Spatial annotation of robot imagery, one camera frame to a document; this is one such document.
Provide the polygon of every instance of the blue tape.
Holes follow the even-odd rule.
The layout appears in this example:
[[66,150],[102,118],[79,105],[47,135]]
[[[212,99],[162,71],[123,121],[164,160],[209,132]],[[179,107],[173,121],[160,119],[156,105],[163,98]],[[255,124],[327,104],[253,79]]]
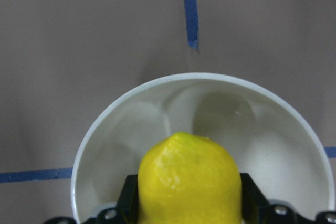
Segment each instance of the blue tape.
[[0,173],[0,183],[71,178],[72,168]]
[[188,45],[198,49],[198,14],[196,0],[184,0]]
[[336,158],[336,147],[335,146],[325,147],[324,150],[328,158]]

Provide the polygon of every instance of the gray surface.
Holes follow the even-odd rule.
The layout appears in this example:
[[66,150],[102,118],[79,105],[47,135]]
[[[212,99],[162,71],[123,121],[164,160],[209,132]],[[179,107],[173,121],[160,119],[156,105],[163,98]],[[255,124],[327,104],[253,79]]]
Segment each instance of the gray surface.
[[[336,144],[336,0],[198,0],[199,52],[187,47],[183,0],[0,0],[0,7],[0,172],[71,167],[86,130],[114,99],[191,71],[271,90],[324,146]],[[0,184],[2,221],[70,215],[69,185]]]

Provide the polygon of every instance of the bolt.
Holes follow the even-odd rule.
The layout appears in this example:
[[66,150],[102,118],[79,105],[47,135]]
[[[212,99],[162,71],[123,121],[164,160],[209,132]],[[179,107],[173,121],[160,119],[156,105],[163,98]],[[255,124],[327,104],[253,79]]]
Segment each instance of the bolt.
[[105,220],[110,220],[110,219],[113,219],[116,215],[117,215],[117,212],[113,209],[110,209],[105,213],[104,217],[105,217]]
[[336,215],[335,214],[327,214],[325,218],[326,218],[328,223],[336,224]]
[[287,214],[287,208],[284,206],[276,206],[274,208],[274,212],[278,215],[286,215]]

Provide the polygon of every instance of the bowl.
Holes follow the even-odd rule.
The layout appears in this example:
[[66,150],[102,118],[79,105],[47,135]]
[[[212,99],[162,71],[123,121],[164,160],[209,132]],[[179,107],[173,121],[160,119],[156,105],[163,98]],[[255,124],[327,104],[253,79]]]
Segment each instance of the bowl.
[[313,218],[334,208],[325,151],[287,102],[251,82],[215,73],[174,74],[116,99],[94,121],[78,149],[71,179],[75,219],[118,199],[128,174],[158,141],[183,131],[226,148],[268,199]]

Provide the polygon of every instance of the yellow object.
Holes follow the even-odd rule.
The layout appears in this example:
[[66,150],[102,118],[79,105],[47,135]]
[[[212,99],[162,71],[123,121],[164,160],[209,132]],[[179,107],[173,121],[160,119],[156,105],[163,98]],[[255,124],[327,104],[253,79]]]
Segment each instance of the yellow object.
[[241,224],[241,184],[219,144],[175,133],[141,161],[138,224]]

